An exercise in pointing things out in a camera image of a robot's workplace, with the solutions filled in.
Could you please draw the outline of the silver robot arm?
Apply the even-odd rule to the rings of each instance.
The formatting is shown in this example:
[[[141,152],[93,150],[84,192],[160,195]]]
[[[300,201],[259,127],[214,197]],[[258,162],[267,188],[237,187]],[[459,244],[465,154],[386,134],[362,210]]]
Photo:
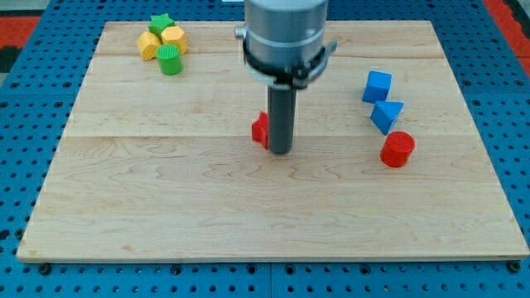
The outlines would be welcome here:
[[[306,89],[324,72],[338,41],[324,43],[327,0],[248,0],[243,42],[249,71],[276,89]]]

